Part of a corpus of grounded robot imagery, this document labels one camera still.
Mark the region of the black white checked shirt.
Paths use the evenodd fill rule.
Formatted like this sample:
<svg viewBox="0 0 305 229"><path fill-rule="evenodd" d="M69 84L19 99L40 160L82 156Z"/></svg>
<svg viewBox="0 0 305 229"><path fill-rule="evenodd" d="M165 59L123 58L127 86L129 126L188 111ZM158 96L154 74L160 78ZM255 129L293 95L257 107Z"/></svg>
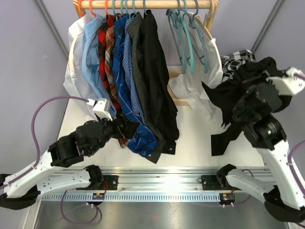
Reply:
<svg viewBox="0 0 305 229"><path fill-rule="evenodd" d="M229 55L222 55L220 56L220 60L223 71L222 82L225 82L228 79L233 78L234 73L241 65L248 62L255 62L256 58L252 51L249 49L244 49Z"/></svg>

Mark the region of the teal plastic hanger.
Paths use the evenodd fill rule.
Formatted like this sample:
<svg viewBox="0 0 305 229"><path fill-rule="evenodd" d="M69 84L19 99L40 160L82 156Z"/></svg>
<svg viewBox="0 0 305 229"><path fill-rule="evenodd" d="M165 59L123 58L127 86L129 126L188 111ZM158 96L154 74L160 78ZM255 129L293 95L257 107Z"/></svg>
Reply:
<svg viewBox="0 0 305 229"><path fill-rule="evenodd" d="M193 54L193 46L191 37L189 34L188 26L185 21L185 16L189 16L187 11L187 2L183 1L183 10L181 8L178 9L178 20L179 20L179 26L180 30L185 34L185 44L182 47L182 53L183 53L183 62L184 65L188 64L190 67L190 73L194 73L195 71L195 63L194 63L194 54Z"/></svg>

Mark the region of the grey-blue plastic hanger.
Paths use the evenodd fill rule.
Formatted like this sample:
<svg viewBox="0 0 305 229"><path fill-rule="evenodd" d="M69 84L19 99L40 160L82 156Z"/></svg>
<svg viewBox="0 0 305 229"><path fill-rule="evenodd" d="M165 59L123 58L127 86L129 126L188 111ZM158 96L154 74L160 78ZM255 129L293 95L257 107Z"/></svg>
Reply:
<svg viewBox="0 0 305 229"><path fill-rule="evenodd" d="M188 12L189 16L185 16L185 21L188 26L189 34L193 46L194 61L198 60L199 63L203 66L204 72L208 73L209 70L209 60L208 53L205 47L205 42L203 39L204 32L201 29L200 25L195 21L195 16L198 15L199 4L195 0L196 13Z"/></svg>

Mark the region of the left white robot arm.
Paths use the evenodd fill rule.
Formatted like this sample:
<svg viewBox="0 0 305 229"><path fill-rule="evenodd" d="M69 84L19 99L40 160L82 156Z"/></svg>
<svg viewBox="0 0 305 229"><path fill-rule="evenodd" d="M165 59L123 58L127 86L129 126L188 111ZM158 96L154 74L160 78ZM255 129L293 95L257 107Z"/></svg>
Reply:
<svg viewBox="0 0 305 229"><path fill-rule="evenodd" d="M124 139L126 127L126 124L118 119L87 121L74 132L50 145L38 162L12 175L1 174L0 183L4 192L0 196L0 206L20 210L54 192L99 189L104 184L104 178L101 169L96 165L89 165L70 175L51 176L84 161L85 157L93 156L111 138Z"/></svg>

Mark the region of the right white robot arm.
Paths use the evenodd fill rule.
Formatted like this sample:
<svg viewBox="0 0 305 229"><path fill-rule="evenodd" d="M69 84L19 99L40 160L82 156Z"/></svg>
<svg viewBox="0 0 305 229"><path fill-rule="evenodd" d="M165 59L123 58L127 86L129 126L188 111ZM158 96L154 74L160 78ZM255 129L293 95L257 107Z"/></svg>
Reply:
<svg viewBox="0 0 305 229"><path fill-rule="evenodd" d="M287 136L272 112L283 103L276 87L270 83L250 86L233 108L233 118L262 157L275 184L246 175L231 164L216 173L218 187L240 189L262 202L278 221L300 224L305 220L305 193L301 181L295 179L289 155Z"/></svg>

